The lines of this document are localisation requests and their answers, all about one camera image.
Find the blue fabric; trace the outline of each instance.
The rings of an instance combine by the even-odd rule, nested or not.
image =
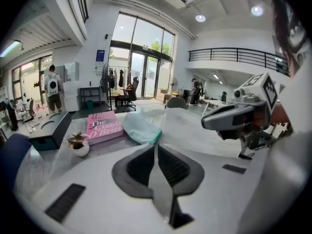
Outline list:
[[[31,147],[29,137],[13,134],[0,150],[0,171],[10,190],[14,190],[16,175]]]
[[[127,114],[122,127],[131,139],[140,144],[155,144],[161,136],[161,129],[145,121],[139,114]]]

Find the black metal railing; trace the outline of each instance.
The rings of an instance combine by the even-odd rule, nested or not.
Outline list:
[[[189,51],[189,61],[227,60],[258,65],[290,76],[287,60],[267,52],[243,48],[211,48]]]

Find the dark hair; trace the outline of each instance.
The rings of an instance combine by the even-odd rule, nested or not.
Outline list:
[[[50,68],[49,68],[49,71],[55,71],[55,66],[51,65]]]
[[[291,46],[289,44],[288,36],[290,35],[288,27],[287,6],[283,0],[272,0],[274,27],[277,41],[287,58],[289,64],[293,64],[294,73],[300,68],[298,62],[293,57]]]

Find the white ceiling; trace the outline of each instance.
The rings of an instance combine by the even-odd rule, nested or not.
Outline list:
[[[252,28],[272,31],[270,0],[195,0],[189,8],[176,9],[164,0],[139,0],[175,19],[193,34],[207,30]],[[251,8],[260,5],[264,14],[255,17]],[[203,14],[206,21],[197,22],[195,16]]]
[[[251,74],[237,72],[232,70],[220,70],[220,69],[195,69],[196,72],[201,73],[204,77],[208,78],[212,82],[222,81],[224,85],[229,85],[233,87],[239,87],[244,82],[246,82],[251,76]]]
[[[40,0],[30,0],[20,11],[0,48],[2,53],[14,40],[19,40],[24,50],[21,50],[21,44],[16,46],[5,57],[0,58],[0,67],[31,50],[68,39],[53,21],[44,4]]]

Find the white plant pot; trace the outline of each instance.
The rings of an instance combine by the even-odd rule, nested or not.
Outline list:
[[[74,149],[72,147],[70,147],[70,149],[72,150],[72,152],[74,154],[76,154],[78,157],[84,157],[89,153],[89,149],[90,146],[88,144],[85,144],[83,147],[81,147],[80,149]]]

